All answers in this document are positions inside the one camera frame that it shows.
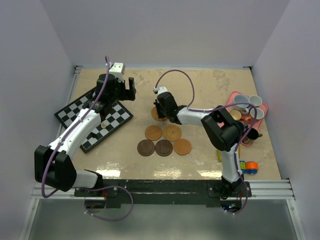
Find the dark brown wooden coaster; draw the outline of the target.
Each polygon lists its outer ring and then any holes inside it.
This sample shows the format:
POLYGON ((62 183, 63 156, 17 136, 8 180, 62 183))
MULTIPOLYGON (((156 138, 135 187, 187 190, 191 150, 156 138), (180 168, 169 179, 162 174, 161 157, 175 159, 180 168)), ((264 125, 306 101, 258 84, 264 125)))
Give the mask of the dark brown wooden coaster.
POLYGON ((150 156, 154 153, 154 151, 155 151, 155 144, 149 139, 141 140, 137 145, 137 152, 141 156, 144 156, 144 157, 150 156))

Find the round light cork coaster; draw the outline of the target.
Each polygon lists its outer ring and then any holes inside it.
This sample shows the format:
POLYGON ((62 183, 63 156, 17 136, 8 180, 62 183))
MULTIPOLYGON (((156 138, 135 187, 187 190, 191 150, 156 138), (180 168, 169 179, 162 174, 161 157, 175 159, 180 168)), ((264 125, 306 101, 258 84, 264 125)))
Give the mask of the round light cork coaster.
POLYGON ((178 126, 170 124, 163 129, 162 135, 166 140, 175 142, 181 138, 182 131, 178 126))

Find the light orange wooden coaster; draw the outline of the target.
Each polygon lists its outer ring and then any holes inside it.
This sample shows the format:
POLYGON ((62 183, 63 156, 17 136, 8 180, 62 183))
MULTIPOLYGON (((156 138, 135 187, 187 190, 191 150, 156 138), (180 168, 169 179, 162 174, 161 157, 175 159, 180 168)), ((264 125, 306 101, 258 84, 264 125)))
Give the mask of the light orange wooden coaster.
POLYGON ((178 155, 185 156, 191 152, 192 145, 189 140, 180 138, 174 143, 173 149, 178 155))

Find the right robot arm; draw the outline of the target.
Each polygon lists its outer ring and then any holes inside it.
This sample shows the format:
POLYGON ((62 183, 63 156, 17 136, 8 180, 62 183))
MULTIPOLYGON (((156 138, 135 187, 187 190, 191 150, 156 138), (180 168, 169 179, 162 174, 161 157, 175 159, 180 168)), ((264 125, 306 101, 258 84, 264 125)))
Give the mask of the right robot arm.
POLYGON ((225 107, 219 105, 212 110, 191 109, 186 105, 177 105, 173 95, 168 92, 156 92, 157 114, 177 125, 203 127, 211 144, 220 151, 222 162, 223 192, 235 196, 243 182, 243 173, 239 161, 239 142, 245 131, 244 125, 231 116, 225 107))

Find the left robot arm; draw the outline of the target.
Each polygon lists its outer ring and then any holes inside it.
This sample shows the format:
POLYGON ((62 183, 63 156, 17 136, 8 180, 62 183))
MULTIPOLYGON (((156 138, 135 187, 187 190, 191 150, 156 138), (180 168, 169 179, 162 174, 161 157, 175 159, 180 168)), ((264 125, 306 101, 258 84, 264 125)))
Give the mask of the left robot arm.
POLYGON ((73 156, 78 149, 85 153, 109 137, 133 115, 122 101, 136 98, 135 80, 120 80, 114 73, 101 74, 82 109, 72 117, 73 122, 48 146, 39 145, 34 151, 34 178, 42 186, 67 192, 72 188, 85 188, 92 196, 104 190, 102 176, 90 170, 77 170, 73 156))

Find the scalloped light cork coaster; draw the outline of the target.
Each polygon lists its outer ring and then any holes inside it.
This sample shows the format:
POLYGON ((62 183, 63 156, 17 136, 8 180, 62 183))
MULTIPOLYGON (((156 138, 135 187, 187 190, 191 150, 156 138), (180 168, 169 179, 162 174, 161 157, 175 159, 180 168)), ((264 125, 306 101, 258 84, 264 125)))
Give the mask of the scalloped light cork coaster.
POLYGON ((158 122, 162 122, 162 121, 161 121, 161 118, 158 118, 158 116, 157 116, 156 107, 153 107, 153 108, 152 108, 152 110, 151 110, 151 117, 152 117, 154 120, 158 121, 158 122))

